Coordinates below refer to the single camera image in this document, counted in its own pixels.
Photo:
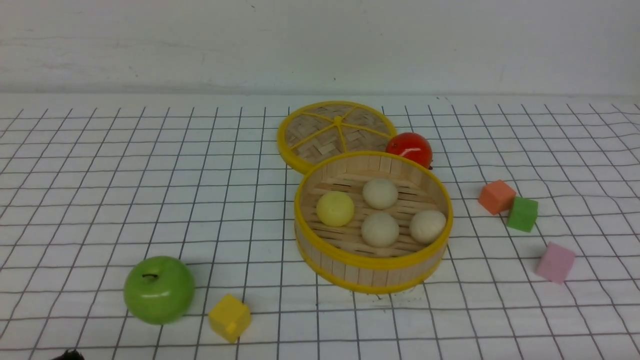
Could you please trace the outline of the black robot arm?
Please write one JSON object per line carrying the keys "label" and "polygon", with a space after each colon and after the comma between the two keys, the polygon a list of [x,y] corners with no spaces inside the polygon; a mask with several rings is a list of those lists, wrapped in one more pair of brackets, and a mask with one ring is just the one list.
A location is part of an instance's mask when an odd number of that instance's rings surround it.
{"label": "black robot arm", "polygon": [[51,360],[85,360],[85,358],[78,350],[66,350]]}

